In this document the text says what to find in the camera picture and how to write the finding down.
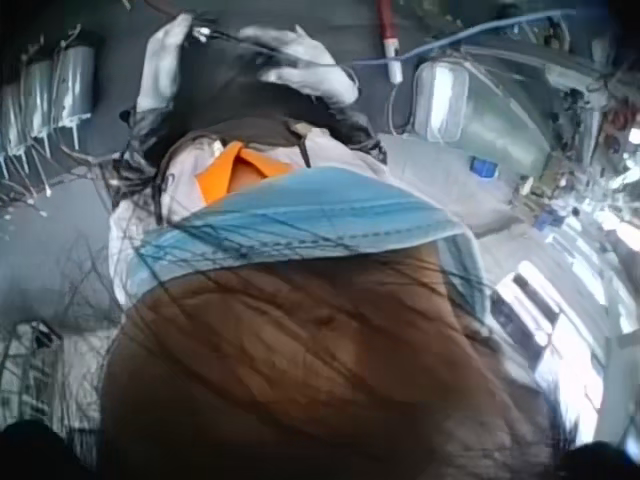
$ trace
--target hanging item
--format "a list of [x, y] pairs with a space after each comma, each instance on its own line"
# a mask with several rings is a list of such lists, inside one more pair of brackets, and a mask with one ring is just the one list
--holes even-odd
[[23, 71], [24, 122], [27, 135], [44, 140], [47, 156], [51, 156], [47, 135], [51, 132], [51, 82], [53, 61], [40, 59]]
[[91, 117], [95, 50], [82, 44], [66, 46], [55, 65], [53, 123], [71, 128], [75, 149], [79, 148], [78, 125]]
[[29, 173], [26, 148], [28, 137], [22, 124], [20, 111], [20, 84], [19, 82], [2, 87], [2, 137], [5, 142], [5, 150], [11, 157], [22, 158], [22, 173]]

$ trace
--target blue object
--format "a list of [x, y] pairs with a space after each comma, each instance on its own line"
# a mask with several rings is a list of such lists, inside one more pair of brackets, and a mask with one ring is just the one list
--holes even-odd
[[437, 242], [442, 271], [478, 319], [488, 289], [475, 239], [444, 210], [349, 170], [302, 169], [261, 182], [145, 236], [129, 301], [159, 282], [242, 265], [348, 257]]
[[471, 171], [480, 178], [495, 178], [498, 174], [498, 164], [489, 160], [473, 157]]

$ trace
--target cable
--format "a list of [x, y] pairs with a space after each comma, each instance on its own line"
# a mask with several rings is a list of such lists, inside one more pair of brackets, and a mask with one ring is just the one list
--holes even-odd
[[388, 58], [379, 58], [379, 59], [371, 59], [371, 60], [355, 60], [353, 62], [349, 62], [349, 65], [384, 65], [391, 61], [402, 61], [408, 60], [409, 58], [415, 57], [416, 55], [420, 55], [422, 53], [426, 53], [431, 50], [436, 50], [438, 48], [446, 47], [451, 45], [452, 43], [459, 42], [464, 40], [465, 38], [472, 37], [473, 35], [477, 35], [479, 33], [483, 33], [489, 30], [495, 30], [498, 28], [510, 27], [512, 25], [517, 25], [519, 23], [532, 22], [535, 20], [540, 20], [547, 17], [558, 17], [561, 15], [577, 15], [578, 12], [572, 9], [559, 9], [559, 10], [544, 10], [538, 13], [531, 13], [528, 15], [521, 15], [519, 17], [505, 18], [502, 20], [492, 20], [490, 22], [481, 23], [474, 27], [468, 28], [461, 32], [455, 33], [445, 38], [441, 38], [440, 40], [436, 40], [432, 43], [428, 43], [426, 45], [422, 45], [420, 47], [414, 48], [409, 52], [399, 55], [393, 59]]
[[[177, 11], [173, 11], [170, 7], [168, 6], [160, 6], [158, 5], [158, 0], [144, 0], [144, 2], [153, 10], [155, 10], [156, 12], [160, 13], [161, 15], [170, 17], [170, 18], [174, 18], [176, 16], [178, 16], [179, 12]], [[415, 57], [417, 55], [420, 54], [424, 54], [427, 53], [429, 51], [432, 50], [437, 50], [439, 48], [443, 48], [446, 46], [451, 45], [452, 43], [456, 43], [459, 42], [461, 40], [464, 40], [465, 38], [468, 37], [472, 37], [474, 35], [477, 35], [479, 33], [483, 33], [489, 30], [495, 30], [498, 28], [505, 28], [505, 27], [510, 27], [513, 25], [517, 25], [520, 23], [527, 23], [527, 22], [533, 22], [536, 20], [541, 20], [541, 19], [545, 19], [547, 17], [560, 17], [562, 15], [577, 15], [578, 12], [577, 10], [574, 9], [555, 9], [555, 10], [543, 10], [541, 12], [537, 12], [537, 13], [530, 13], [527, 15], [520, 15], [518, 17], [511, 17], [511, 18], [505, 18], [505, 19], [501, 19], [501, 20], [492, 20], [490, 22], [486, 22], [486, 23], [481, 23], [479, 25], [476, 25], [474, 27], [468, 28], [466, 30], [462, 30], [461, 32], [455, 33], [453, 35], [450, 35], [448, 37], [445, 38], [441, 38], [439, 40], [435, 40], [431, 43], [425, 44], [425, 45], [421, 45], [417, 48], [414, 48], [413, 50], [410, 50], [409, 52], [399, 55], [395, 58], [374, 58], [374, 59], [365, 59], [365, 60], [353, 60], [350, 62], [345, 62], [345, 63], [340, 63], [340, 64], [326, 64], [326, 63], [317, 63], [317, 62], [313, 62], [313, 61], [309, 61], [303, 58], [300, 58], [296, 55], [292, 55], [292, 54], [288, 54], [288, 53], [283, 53], [283, 52], [279, 52], [279, 51], [271, 51], [271, 49], [269, 50], [269, 53], [272, 53], [276, 56], [280, 56], [281, 58], [286, 58], [286, 59], [294, 59], [297, 60], [298, 62], [302, 62], [302, 63], [306, 63], [308, 65], [313, 65], [315, 67], [335, 67], [337, 66], [341, 66], [344, 67], [345, 65], [352, 65], [352, 66], [374, 66], [374, 65], [386, 65], [387, 63], [390, 62], [395, 62], [395, 61], [403, 61], [403, 60], [408, 60], [412, 57]], [[230, 40], [230, 41], [234, 41], [237, 43], [242, 43], [250, 48], [254, 48], [255, 50], [259, 50], [264, 52], [265, 47], [262, 45], [258, 45], [255, 44], [253, 42], [244, 40], [242, 38], [239, 38], [235, 35], [226, 33], [226, 32], [220, 32], [220, 36], [218, 38], [220, 39], [224, 39], [224, 40]]]

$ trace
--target person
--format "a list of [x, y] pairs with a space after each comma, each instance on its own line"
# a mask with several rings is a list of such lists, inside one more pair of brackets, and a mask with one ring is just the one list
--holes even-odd
[[[389, 175], [373, 135], [267, 118], [167, 148], [191, 22], [150, 40], [131, 148], [105, 175], [123, 315], [100, 476], [583, 478], [585, 457], [636, 475], [614, 447], [573, 449], [559, 408], [510, 378], [472, 235]], [[301, 29], [239, 36], [300, 58], [263, 81], [333, 110], [357, 97]]]

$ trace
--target gloved hand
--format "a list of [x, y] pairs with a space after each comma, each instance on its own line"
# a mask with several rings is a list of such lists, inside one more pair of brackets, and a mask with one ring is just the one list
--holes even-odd
[[169, 106], [178, 90], [180, 48], [193, 17], [183, 13], [158, 30], [147, 43], [136, 112]]
[[295, 63], [295, 66], [266, 68], [260, 72], [260, 80], [288, 85], [306, 95], [321, 97], [332, 107], [344, 107], [358, 99], [358, 87], [336, 65], [325, 46], [309, 37], [300, 26], [296, 26], [295, 32], [257, 26], [245, 27], [238, 36], [291, 55], [291, 60]]

